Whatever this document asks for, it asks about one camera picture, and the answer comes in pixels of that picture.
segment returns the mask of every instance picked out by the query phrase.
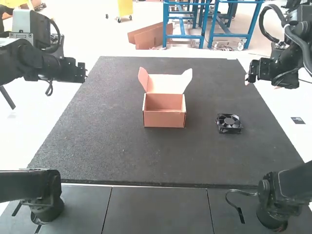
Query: open cardboard box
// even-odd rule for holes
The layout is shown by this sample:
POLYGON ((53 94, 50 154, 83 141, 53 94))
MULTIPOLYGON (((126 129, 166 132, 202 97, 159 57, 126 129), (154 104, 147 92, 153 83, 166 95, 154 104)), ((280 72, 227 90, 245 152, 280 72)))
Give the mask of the open cardboard box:
MULTIPOLYGON (((174 26, 172 23, 166 26, 167 35, 172 35, 174 26)), ((130 43, 136 45, 137 50, 149 50, 162 45, 163 22, 150 25, 145 28, 128 33, 130 43)))
POLYGON ((146 92, 142 109, 144 127, 184 128, 186 105, 183 93, 192 76, 192 69, 182 75, 150 75, 140 67, 138 80, 146 92))

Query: sticker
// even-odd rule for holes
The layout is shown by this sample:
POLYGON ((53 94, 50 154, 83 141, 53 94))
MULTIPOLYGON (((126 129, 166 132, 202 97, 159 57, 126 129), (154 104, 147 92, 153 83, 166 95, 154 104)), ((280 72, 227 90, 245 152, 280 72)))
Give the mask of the sticker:
POLYGON ((291 117, 295 124, 306 124, 301 117, 291 117))

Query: yellow container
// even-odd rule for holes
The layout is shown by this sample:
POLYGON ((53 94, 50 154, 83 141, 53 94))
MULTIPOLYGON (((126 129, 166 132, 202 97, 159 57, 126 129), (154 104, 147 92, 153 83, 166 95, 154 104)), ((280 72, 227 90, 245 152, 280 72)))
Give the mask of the yellow container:
POLYGON ((118 1, 118 16, 130 16, 133 14, 132 0, 117 0, 118 1))
POLYGON ((10 8, 15 8, 26 3, 28 3, 28 0, 0 0, 0 5, 10 8))

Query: cardboard box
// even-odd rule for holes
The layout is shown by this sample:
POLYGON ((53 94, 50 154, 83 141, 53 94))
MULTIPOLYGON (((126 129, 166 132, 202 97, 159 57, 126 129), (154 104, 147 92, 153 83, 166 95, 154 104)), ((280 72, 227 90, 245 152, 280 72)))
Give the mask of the cardboard box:
MULTIPOLYGON (((163 23, 157 23, 145 28, 128 33, 130 43, 136 45, 137 50, 149 50, 153 47, 162 45, 163 23)), ((174 26, 172 23, 167 24, 167 35, 172 35, 174 26)))
POLYGON ((192 76, 192 69, 182 75, 150 75, 140 67, 138 80, 146 92, 142 109, 144 127, 184 128, 186 105, 183 93, 192 76))

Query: box flap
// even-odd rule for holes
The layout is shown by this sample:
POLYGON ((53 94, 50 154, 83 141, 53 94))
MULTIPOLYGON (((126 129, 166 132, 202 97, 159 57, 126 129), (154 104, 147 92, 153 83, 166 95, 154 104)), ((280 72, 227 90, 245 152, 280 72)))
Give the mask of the box flap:
POLYGON ((138 80, 146 93, 183 94, 192 80, 193 70, 188 69, 182 75, 148 74, 140 67, 138 80))

